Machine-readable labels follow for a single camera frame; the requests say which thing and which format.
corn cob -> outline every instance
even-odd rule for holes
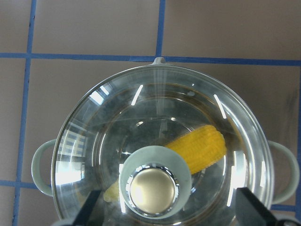
[[[219,161],[227,151],[223,135],[212,125],[202,126],[165,145],[177,152],[195,174]],[[106,202],[119,199],[118,180],[103,194]]]

pot lid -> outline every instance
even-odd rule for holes
[[[164,146],[206,125],[222,135],[227,150],[214,164],[192,173],[189,161],[201,160],[189,152],[191,143],[181,144],[190,160],[174,151],[164,157]],[[135,158],[145,148],[148,154]],[[244,101],[208,75],[158,62],[87,92],[53,155],[60,217],[76,216],[89,192],[100,189],[92,218],[103,225],[234,225],[236,189],[249,187],[270,207],[273,182],[266,138]]]

round knob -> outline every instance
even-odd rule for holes
[[[174,180],[158,168],[139,172],[130,185],[134,205],[143,212],[156,214],[166,211],[175,199]]]

tiled surface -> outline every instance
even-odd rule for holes
[[[0,1],[0,52],[26,52],[31,0]]]
[[[93,86],[125,69],[146,63],[114,61],[33,60],[29,87],[22,181],[33,182],[30,164],[35,150],[55,139],[65,119]],[[41,163],[49,181],[51,150]]]
[[[23,59],[0,60],[0,180],[15,180],[24,82]]]
[[[163,55],[300,59],[298,0],[166,0]]]
[[[34,151],[57,136],[69,112],[92,86],[124,69],[148,64],[155,54],[190,57],[173,58],[180,63],[171,63],[202,71],[231,87],[250,106],[267,138],[297,154],[300,10],[297,0],[1,1],[0,225],[39,226],[57,220],[52,198],[33,189]],[[216,57],[230,57],[225,60],[230,65],[188,63],[205,62],[194,57],[210,57],[211,63],[219,61]],[[268,65],[260,65],[263,61],[258,59],[267,59]],[[20,120],[23,87],[26,117]],[[18,151],[22,158],[16,172]],[[289,171],[281,155],[273,157],[278,193]],[[50,160],[51,150],[41,164],[48,183]],[[16,173],[22,174],[21,182]],[[286,210],[281,213],[287,215],[295,215],[296,209],[301,219],[300,198],[301,190],[274,208]]]
[[[154,55],[158,9],[158,0],[39,0],[33,52]]]
[[[15,189],[13,187],[0,186],[0,225],[11,225],[13,218]]]
[[[58,220],[52,197],[36,189],[21,189],[18,226],[49,226]]]

transparent lid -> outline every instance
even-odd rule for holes
[[[105,201],[132,153],[203,125],[222,133],[227,153],[191,175],[190,195],[178,212],[145,218],[121,193]],[[249,187],[270,207],[273,183],[267,141],[244,101],[210,76],[166,64],[133,68],[91,89],[63,125],[52,167],[61,218],[76,216],[90,191],[102,191],[92,215],[96,225],[234,225],[236,189]]]

